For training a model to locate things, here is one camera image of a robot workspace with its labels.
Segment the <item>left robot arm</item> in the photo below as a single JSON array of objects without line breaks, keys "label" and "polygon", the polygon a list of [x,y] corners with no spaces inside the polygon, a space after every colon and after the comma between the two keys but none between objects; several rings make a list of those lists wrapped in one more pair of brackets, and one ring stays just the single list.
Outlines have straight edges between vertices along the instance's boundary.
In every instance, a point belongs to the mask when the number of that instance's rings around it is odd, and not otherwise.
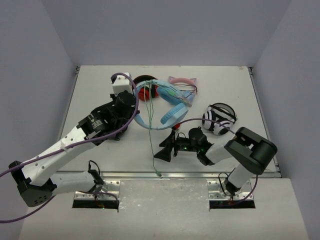
[{"label": "left robot arm", "polygon": [[127,130],[137,114],[139,99],[126,90],[110,97],[111,102],[96,107],[47,150],[9,165],[18,192],[28,207],[37,207],[59,194],[93,194],[102,189],[105,182],[96,169],[89,167],[80,173],[58,171],[77,156]]}]

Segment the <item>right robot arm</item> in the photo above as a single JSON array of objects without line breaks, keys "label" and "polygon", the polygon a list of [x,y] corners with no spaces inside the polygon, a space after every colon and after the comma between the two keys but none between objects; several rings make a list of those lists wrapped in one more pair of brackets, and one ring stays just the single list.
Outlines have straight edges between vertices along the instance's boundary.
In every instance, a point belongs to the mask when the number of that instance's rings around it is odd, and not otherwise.
[{"label": "right robot arm", "polygon": [[278,152],[276,145],[268,139],[240,127],[233,137],[223,145],[210,143],[200,127],[189,130],[188,137],[179,137],[176,129],[159,144],[161,150],[154,158],[170,162],[179,151],[195,152],[204,166],[213,166],[233,157],[238,166],[228,175],[222,186],[230,196],[235,196],[253,176],[260,176]]}]

